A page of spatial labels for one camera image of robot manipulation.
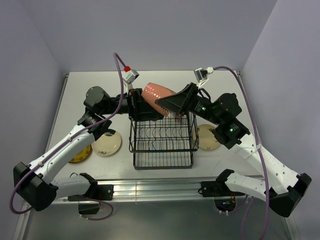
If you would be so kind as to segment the cream plate green brushstroke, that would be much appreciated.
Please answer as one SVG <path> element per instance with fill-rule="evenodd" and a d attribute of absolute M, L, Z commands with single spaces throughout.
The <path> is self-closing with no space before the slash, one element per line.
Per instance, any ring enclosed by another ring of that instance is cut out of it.
<path fill-rule="evenodd" d="M 122 137 L 116 130 L 110 129 L 91 144 L 94 153 L 100 157 L 110 157 L 116 154 L 122 146 Z"/>

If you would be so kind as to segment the cream plate small motifs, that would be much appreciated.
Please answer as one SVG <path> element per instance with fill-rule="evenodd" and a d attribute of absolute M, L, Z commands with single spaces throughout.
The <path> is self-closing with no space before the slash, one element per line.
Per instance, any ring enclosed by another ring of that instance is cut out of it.
<path fill-rule="evenodd" d="M 205 151 L 213 151 L 221 144 L 215 138 L 212 131 L 216 127 L 211 124 L 201 124 L 192 131 L 193 145 Z"/>

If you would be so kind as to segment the pink floral mug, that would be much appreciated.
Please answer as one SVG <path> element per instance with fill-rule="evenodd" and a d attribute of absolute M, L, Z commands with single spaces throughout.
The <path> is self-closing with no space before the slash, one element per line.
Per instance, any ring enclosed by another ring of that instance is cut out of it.
<path fill-rule="evenodd" d="M 169 88 L 166 88 L 162 85 L 149 82 L 142 91 L 142 98 L 153 107 L 158 113 L 167 117 L 169 115 L 169 111 L 165 108 L 156 104 L 156 100 L 174 95 L 175 92 Z"/>

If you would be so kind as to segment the yellow patterned plate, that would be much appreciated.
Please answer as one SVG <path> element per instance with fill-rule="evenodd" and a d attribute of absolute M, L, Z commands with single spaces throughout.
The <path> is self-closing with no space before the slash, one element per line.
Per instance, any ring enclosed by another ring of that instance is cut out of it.
<path fill-rule="evenodd" d="M 92 146 L 88 145 L 84 149 L 82 149 L 78 154 L 76 154 L 70 161 L 70 164 L 80 164 L 84 162 L 92 152 Z"/>

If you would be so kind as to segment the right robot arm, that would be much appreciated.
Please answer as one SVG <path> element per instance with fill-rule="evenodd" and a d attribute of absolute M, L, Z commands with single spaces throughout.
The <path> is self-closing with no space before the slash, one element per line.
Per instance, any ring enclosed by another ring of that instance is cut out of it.
<path fill-rule="evenodd" d="M 211 102 L 196 84 L 188 84 L 182 91 L 155 100 L 160 107 L 176 114 L 192 113 L 217 127 L 211 130 L 215 139 L 254 167 L 263 180 L 225 169 L 212 183 L 201 185 L 203 197 L 227 196 L 231 193 L 250 195 L 266 202 L 282 217 L 289 217 L 311 184 L 306 173 L 288 168 L 262 145 L 237 116 L 242 112 L 235 93 L 224 93 Z"/>

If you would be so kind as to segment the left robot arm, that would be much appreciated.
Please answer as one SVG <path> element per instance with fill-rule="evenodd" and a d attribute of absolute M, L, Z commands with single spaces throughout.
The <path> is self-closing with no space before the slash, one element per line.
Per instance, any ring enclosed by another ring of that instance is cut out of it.
<path fill-rule="evenodd" d="M 36 211 L 63 197 L 79 195 L 91 200 L 98 196 L 98 182 L 89 174 L 61 179 L 56 179 L 56 175 L 80 151 L 108 131 L 114 115 L 128 114 L 134 121 L 163 119 L 163 115 L 142 98 L 140 88 L 133 94 L 111 97 L 101 87 L 94 86 L 87 91 L 83 104 L 85 113 L 59 143 L 38 159 L 29 164 L 20 162 L 13 169 L 14 193 Z"/>

